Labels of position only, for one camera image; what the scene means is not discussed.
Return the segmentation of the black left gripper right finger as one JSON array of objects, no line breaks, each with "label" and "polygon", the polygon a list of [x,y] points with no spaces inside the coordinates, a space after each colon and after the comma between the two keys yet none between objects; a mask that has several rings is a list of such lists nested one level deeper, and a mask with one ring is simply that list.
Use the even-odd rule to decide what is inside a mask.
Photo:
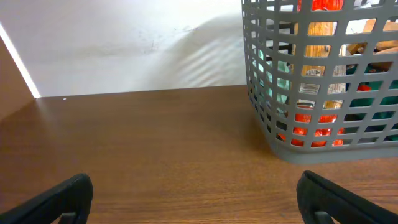
[{"label": "black left gripper right finger", "polygon": [[309,170],[303,172],[296,192],[305,223],[397,223],[397,214]]}]

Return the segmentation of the mint green snack wrapper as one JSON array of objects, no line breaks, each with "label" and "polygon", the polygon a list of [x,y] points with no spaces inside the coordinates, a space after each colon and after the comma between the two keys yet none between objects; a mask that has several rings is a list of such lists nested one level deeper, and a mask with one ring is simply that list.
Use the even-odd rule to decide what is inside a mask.
[{"label": "mint green snack wrapper", "polygon": [[286,93],[276,93],[275,96],[273,94],[274,87],[277,87],[280,90],[290,90],[291,89],[291,81],[284,78],[276,77],[271,73],[271,69],[274,68],[273,60],[267,60],[267,54],[264,54],[263,51],[253,45],[252,53],[253,57],[250,58],[250,69],[251,74],[248,78],[251,86],[254,88],[254,99],[257,101],[257,106],[260,107],[261,110],[264,110],[264,107],[267,110],[272,110],[272,101],[275,100],[280,106],[277,106],[275,112],[278,116],[287,118],[288,112],[286,109],[283,109],[281,105],[289,104],[289,97]]}]

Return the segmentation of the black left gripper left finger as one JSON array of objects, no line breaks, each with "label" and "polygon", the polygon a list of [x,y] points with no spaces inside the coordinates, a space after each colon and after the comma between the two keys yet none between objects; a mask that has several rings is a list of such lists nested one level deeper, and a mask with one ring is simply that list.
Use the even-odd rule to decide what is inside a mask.
[{"label": "black left gripper left finger", "polygon": [[93,200],[93,184],[87,174],[77,174],[23,204],[1,214],[1,223],[85,224]]}]

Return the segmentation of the grey plastic basket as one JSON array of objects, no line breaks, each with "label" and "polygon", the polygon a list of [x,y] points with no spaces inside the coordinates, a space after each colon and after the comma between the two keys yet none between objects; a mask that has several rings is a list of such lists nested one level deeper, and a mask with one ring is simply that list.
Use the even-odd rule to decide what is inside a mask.
[{"label": "grey plastic basket", "polygon": [[[378,42],[397,40],[397,31],[383,31],[387,20],[397,22],[396,1],[343,1],[343,7],[337,11],[312,11],[313,1],[243,1],[243,41],[246,66],[246,80],[248,95],[254,108],[256,117],[264,131],[271,150],[281,159],[301,164],[343,161],[354,159],[371,159],[376,157],[394,157],[397,155],[397,142],[378,144],[350,143],[349,135],[345,135],[343,119],[349,111],[349,101],[356,91],[350,90],[348,85],[365,81],[364,71],[370,63],[392,62],[397,71],[397,53],[373,54]],[[350,21],[376,19],[374,29],[370,33],[347,34]],[[307,34],[310,22],[335,21],[338,23],[336,31],[329,36],[311,36]],[[348,44],[367,43],[363,53],[348,55]],[[280,90],[274,87],[276,93],[291,95],[288,105],[281,105],[288,112],[283,118],[276,114],[275,109],[280,106],[272,101],[272,110],[261,110],[254,99],[254,88],[248,78],[251,74],[250,58],[253,45],[267,54],[267,60],[273,60],[274,68],[271,73],[279,78],[292,81],[291,90]],[[331,45],[330,55],[326,58],[305,57],[303,55],[307,45]],[[279,70],[279,62],[288,62],[294,65],[295,71],[290,73]],[[300,75],[303,65],[324,65],[324,77],[310,78]],[[337,65],[346,66],[346,75],[334,77],[333,69]],[[315,83],[320,85],[317,95],[307,95],[299,92],[300,83]],[[329,84],[345,83],[346,92],[328,94]],[[314,100],[317,105],[312,110],[296,107],[297,99]],[[343,106],[336,110],[324,110],[325,100],[343,100]],[[310,123],[299,123],[294,120],[294,114],[310,114]],[[336,114],[334,123],[319,123],[320,115]],[[306,136],[292,133],[294,126],[308,128]],[[317,128],[332,128],[330,136],[315,137]],[[297,147],[291,145],[291,139],[303,139],[305,145]],[[310,147],[312,141],[326,140],[324,147]]]}]

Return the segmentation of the beige brown snack pouch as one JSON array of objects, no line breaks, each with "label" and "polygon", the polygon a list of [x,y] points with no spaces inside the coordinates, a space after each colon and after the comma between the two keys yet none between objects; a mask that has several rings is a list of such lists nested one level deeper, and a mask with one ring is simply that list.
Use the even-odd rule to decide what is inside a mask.
[{"label": "beige brown snack pouch", "polygon": [[[370,33],[375,26],[376,19],[363,19],[350,21],[347,34]],[[393,19],[387,20],[383,31],[397,31],[397,22]],[[346,47],[348,55],[363,53],[367,43],[348,44]],[[378,42],[373,50],[373,54],[393,54],[397,53],[397,40],[386,40]],[[368,73],[386,72],[391,67],[392,62],[376,62],[369,64]]]}]

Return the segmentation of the green snack bag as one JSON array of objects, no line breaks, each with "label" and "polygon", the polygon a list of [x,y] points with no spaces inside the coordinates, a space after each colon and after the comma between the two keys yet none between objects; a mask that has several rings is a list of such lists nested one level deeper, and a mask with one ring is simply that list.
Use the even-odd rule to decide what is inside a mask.
[{"label": "green snack bag", "polygon": [[344,134],[350,143],[378,144],[397,142],[397,71],[371,65],[364,71],[365,81],[349,84],[356,93],[345,114]]}]

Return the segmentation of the orange spaghetti pasta package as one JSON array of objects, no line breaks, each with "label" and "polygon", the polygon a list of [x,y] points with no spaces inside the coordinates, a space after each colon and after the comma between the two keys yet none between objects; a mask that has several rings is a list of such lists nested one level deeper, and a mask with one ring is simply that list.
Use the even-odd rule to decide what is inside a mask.
[{"label": "orange spaghetti pasta package", "polygon": [[[343,1],[313,1],[312,11],[315,12],[326,12],[326,11],[337,11],[342,9]],[[338,23],[335,21],[327,22],[310,22],[307,29],[307,34],[310,36],[329,36],[333,35],[336,31]],[[305,46],[303,55],[305,57],[320,57],[326,58],[330,55],[331,45],[307,45]],[[281,72],[292,74],[295,71],[293,64],[288,62],[279,62],[279,70]],[[303,77],[319,78],[324,77],[326,72],[326,66],[324,65],[303,65],[300,71],[300,75]],[[333,69],[334,77],[342,77],[346,75],[346,66],[337,65]],[[298,91],[307,95],[317,95],[320,92],[320,85],[315,83],[300,83]],[[346,92],[345,83],[329,84],[327,93],[339,94]],[[322,104],[324,110],[336,110],[343,106],[343,100],[325,100]],[[296,107],[312,110],[316,107],[317,103],[314,100],[297,99]],[[336,114],[326,114],[320,115],[318,117],[319,123],[334,123],[338,116]],[[294,114],[294,120],[299,123],[310,123],[312,120],[312,115],[310,114]],[[317,128],[314,130],[313,135],[315,137],[330,136],[332,133],[332,128]],[[308,134],[308,128],[302,128],[294,126],[292,128],[292,133],[298,136],[306,136]],[[303,139],[292,138],[291,145],[297,147],[303,147],[305,141]],[[312,141],[310,147],[324,147],[326,146],[326,140]]]}]

